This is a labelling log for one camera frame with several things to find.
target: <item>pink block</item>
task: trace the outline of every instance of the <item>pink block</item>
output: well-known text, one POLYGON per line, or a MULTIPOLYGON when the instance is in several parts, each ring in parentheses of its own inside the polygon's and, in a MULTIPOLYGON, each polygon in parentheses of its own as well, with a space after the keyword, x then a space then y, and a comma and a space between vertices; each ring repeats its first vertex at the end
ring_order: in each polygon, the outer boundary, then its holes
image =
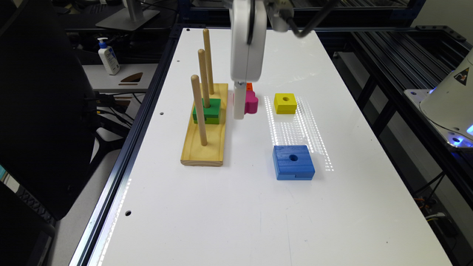
POLYGON ((246 91, 245 114, 256 114, 258 112, 258 98, 254 91, 246 91))

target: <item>wooden base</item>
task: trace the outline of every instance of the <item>wooden base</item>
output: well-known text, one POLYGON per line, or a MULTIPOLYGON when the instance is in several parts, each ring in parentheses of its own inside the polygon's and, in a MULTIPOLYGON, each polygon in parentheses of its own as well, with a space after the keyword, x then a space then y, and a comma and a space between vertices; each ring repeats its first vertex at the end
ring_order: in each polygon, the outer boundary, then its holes
POLYGON ((228 84, 215 83, 214 94, 210 98, 219 98, 220 102, 220 124, 206 124, 207 145, 200 144, 199 127, 191 116, 187 128, 186 140, 184 141, 183 154, 180 162, 185 166, 222 166, 223 147, 225 145, 225 123, 227 115, 228 84))

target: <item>yellow block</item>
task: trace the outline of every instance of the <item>yellow block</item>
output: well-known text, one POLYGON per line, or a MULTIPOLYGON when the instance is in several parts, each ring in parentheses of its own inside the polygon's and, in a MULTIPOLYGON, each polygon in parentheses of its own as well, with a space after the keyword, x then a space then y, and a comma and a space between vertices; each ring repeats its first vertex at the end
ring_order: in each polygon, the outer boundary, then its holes
POLYGON ((214 83, 214 94, 210 98, 219 98, 220 124, 206 124, 207 145, 200 144, 199 126, 194 123, 191 116, 187 127, 186 140, 184 141, 183 154, 180 162, 185 166, 222 166, 223 147, 225 145, 225 118, 227 112, 228 84, 214 83))
POLYGON ((274 107, 279 115, 295 114, 297 109, 296 97, 293 93, 276 93, 274 95, 274 107))

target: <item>yellow square block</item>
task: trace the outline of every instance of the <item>yellow square block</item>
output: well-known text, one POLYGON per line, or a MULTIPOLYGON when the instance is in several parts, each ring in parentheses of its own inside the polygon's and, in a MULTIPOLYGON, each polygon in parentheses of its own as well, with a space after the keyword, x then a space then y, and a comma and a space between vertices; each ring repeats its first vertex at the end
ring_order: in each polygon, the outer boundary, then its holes
POLYGON ((274 107, 279 115, 295 114, 297 109, 296 97, 293 93, 276 93, 274 95, 274 107))

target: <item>wooden peg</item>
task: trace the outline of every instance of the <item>wooden peg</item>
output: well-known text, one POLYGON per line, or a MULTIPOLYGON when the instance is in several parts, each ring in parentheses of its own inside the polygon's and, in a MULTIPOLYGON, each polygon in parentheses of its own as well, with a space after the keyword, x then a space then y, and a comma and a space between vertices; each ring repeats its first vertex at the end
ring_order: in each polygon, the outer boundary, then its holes
POLYGON ((210 99, 208 97, 208 82, 207 82, 207 70, 205 66, 205 51, 199 49, 199 67, 200 77, 202 78, 202 97, 204 98, 204 107, 210 107, 210 99))
POLYGON ((199 76, 192 75, 192 92, 194 93, 195 111, 197 113, 197 124, 199 126, 200 144, 207 145, 207 134, 205 132, 204 108, 202 107, 202 97, 200 97, 199 76))
POLYGON ((205 62, 207 63, 208 93, 214 94, 214 73, 212 72, 212 55, 210 50, 210 35, 208 29, 204 29, 205 62))

